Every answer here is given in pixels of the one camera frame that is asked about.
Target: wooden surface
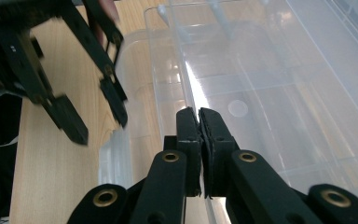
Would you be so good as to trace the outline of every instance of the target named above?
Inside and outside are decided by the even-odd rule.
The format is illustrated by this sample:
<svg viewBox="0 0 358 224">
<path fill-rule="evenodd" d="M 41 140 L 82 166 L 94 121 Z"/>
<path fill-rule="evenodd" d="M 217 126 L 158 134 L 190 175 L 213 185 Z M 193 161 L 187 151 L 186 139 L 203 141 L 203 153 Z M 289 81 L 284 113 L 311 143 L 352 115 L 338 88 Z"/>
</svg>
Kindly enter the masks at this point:
<svg viewBox="0 0 358 224">
<path fill-rule="evenodd" d="M 144 10 L 162 0 L 117 2 L 123 35 L 144 29 Z M 83 7 L 79 10 L 85 14 Z M 56 96 L 68 95 L 89 129 L 89 145 L 72 143 L 43 107 L 24 100 L 10 223 L 66 223 L 98 185 L 98 150 L 117 127 L 99 90 L 99 70 L 60 20 L 33 29 L 44 51 L 43 67 Z"/>
</svg>

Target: transparent plastic box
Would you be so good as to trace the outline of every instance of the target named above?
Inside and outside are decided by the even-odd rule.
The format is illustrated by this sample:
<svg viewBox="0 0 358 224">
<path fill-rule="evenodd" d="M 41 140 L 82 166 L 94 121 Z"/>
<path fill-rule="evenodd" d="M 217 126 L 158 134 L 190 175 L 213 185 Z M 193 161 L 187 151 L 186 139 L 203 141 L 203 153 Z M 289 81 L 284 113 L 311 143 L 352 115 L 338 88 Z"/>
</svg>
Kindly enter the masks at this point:
<svg viewBox="0 0 358 224">
<path fill-rule="evenodd" d="M 176 135 L 176 112 L 192 106 L 219 112 L 240 148 L 290 187 L 328 183 L 358 196 L 358 11 L 341 13 L 342 2 L 149 8 L 147 30 L 125 38 L 117 75 L 129 126 L 102 148 L 100 182 L 127 188 L 145 177 L 163 136 Z M 198 215 L 186 223 L 227 222 L 224 200 L 189 200 Z"/>
</svg>

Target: wooden table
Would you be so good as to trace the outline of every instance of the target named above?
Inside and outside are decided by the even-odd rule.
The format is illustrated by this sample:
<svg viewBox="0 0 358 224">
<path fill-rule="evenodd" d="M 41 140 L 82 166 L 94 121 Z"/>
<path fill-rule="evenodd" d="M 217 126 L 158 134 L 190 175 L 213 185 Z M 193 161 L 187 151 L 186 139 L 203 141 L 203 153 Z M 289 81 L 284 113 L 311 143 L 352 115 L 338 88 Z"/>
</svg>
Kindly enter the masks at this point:
<svg viewBox="0 0 358 224">
<path fill-rule="evenodd" d="M 123 35 L 144 29 L 144 10 L 163 0 L 117 2 Z M 117 127 L 99 90 L 100 71 L 63 21 L 33 29 L 44 51 L 43 67 L 55 95 L 66 93 L 89 128 L 89 145 L 72 143 L 43 107 L 24 100 L 10 223 L 66 223 L 98 185 L 98 150 Z"/>
</svg>

